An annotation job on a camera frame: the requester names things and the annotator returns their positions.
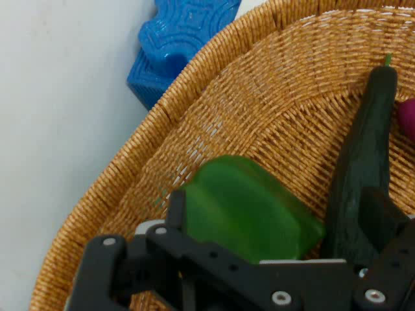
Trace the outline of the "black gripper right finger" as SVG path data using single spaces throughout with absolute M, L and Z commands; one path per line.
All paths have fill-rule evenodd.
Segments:
M 381 189 L 365 187 L 359 227 L 379 256 L 357 283 L 357 310 L 414 310 L 414 219 Z

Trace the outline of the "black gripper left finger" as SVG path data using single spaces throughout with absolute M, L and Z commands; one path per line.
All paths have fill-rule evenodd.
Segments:
M 132 296 L 153 292 L 173 310 L 260 310 L 248 285 L 252 265 L 216 244 L 184 232 L 186 194 L 176 190 L 166 222 L 127 242 L 119 235 L 90 240 L 77 271 L 67 310 L 128 310 Z

